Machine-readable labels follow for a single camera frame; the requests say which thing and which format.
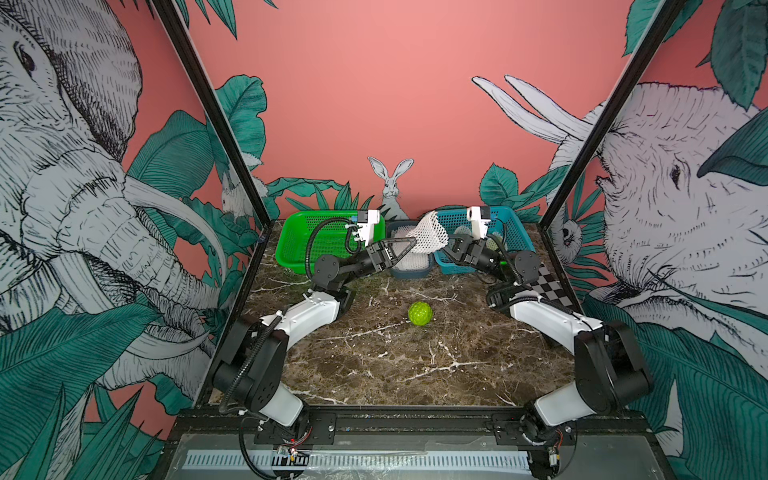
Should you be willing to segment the custard apple green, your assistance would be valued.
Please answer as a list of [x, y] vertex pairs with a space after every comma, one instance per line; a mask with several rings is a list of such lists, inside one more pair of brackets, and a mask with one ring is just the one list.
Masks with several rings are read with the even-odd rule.
[[432, 321], [434, 312], [428, 303], [418, 301], [410, 305], [407, 311], [407, 316], [413, 325], [425, 326]]

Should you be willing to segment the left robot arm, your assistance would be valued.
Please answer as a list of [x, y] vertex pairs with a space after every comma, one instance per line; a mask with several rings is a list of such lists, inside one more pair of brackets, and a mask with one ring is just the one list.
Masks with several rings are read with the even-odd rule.
[[[212, 386], [223, 393], [222, 414], [272, 421], [278, 438], [296, 447], [311, 436], [305, 401], [281, 383], [288, 351], [298, 341], [346, 313], [355, 293], [347, 284], [389, 270], [415, 250], [413, 237], [373, 241], [378, 215], [358, 211], [350, 218], [322, 220], [311, 232], [304, 253], [310, 289], [303, 299], [263, 317], [241, 316], [229, 330], [212, 366]], [[325, 227], [340, 224], [346, 258], [324, 254], [312, 260], [314, 243]]]

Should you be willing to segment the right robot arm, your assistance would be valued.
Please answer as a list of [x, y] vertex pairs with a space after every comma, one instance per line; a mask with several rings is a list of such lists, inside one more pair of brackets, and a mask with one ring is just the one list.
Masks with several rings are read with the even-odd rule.
[[557, 438], [564, 425], [594, 414], [615, 413], [650, 394], [654, 380], [637, 338], [620, 321], [587, 317], [532, 289], [539, 279], [539, 256], [510, 252], [493, 237], [449, 237], [443, 251], [461, 266], [497, 279], [486, 294], [492, 310], [523, 322], [562, 346], [574, 359], [574, 378], [525, 407], [521, 431], [533, 445]]

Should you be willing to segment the grey bin of foam nets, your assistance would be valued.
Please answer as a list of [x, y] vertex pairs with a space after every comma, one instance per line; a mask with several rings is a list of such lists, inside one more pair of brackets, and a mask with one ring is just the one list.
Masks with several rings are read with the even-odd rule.
[[[400, 238], [410, 233], [418, 222], [416, 220], [395, 220], [387, 224], [386, 237]], [[400, 280], [416, 280], [426, 278], [435, 267], [432, 254], [418, 254], [410, 251], [403, 260], [394, 266], [390, 272]]]

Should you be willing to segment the checkerboard calibration board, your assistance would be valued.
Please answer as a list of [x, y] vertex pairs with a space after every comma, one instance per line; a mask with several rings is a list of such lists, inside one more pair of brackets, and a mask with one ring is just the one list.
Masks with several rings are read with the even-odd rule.
[[539, 265], [538, 273], [538, 279], [531, 284], [531, 288], [534, 291], [551, 302], [581, 312], [578, 302], [568, 295], [556, 275], [544, 263]]

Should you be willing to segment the black frame post left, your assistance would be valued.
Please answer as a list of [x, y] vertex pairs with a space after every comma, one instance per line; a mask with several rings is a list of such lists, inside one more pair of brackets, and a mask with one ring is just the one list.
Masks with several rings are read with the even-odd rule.
[[153, 0], [152, 5], [179, 56], [195, 93], [204, 108], [205, 114], [211, 121], [228, 160], [234, 167], [256, 218], [264, 228], [269, 230], [272, 227], [273, 221], [253, 183], [253, 177], [246, 167], [242, 151], [239, 148], [232, 128], [182, 22], [183, 18], [180, 16], [178, 6], [174, 1], [169, 0]]

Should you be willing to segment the black frame post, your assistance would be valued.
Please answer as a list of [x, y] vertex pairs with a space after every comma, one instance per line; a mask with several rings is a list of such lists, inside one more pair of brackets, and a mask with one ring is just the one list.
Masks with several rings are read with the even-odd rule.
[[232, 128], [182, 22], [183, 18], [180, 16], [178, 6], [174, 1], [169, 0], [153, 0], [152, 5], [179, 56], [195, 93], [204, 108], [205, 114], [211, 121], [228, 160], [234, 167], [256, 218], [264, 228], [269, 230], [272, 227], [273, 221], [253, 183], [253, 177], [246, 167], [242, 151], [239, 148]]
[[685, 4], [684, 0], [667, 0], [658, 4], [622, 76], [607, 99], [601, 115], [589, 132], [553, 201], [539, 221], [538, 226], [541, 229], [546, 230], [552, 225]]

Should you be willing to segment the black front frame rail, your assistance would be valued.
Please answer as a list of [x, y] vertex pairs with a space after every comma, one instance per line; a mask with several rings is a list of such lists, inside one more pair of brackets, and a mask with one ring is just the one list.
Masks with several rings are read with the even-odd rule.
[[[272, 446], [309, 439], [306, 446], [338, 445], [344, 435], [426, 435], [490, 436], [499, 446], [516, 446], [531, 450], [537, 441], [524, 437], [519, 407], [488, 406], [352, 406], [311, 405], [301, 414], [298, 425], [285, 427], [272, 420], [249, 419], [248, 434]], [[541, 440], [545, 445], [560, 443], [573, 446], [580, 437], [588, 435], [646, 435], [651, 432], [645, 417], [635, 411], [623, 410], [608, 415], [591, 415], [570, 421], [559, 427], [549, 427]]]

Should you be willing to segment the black frame post right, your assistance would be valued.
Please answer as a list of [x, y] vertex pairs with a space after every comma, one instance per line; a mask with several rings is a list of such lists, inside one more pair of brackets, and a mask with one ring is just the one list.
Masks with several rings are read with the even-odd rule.
[[685, 4], [684, 0], [667, 0], [658, 4], [622, 76], [607, 99], [601, 115], [589, 132], [553, 201], [539, 221], [538, 226], [541, 229], [546, 230], [552, 225]]

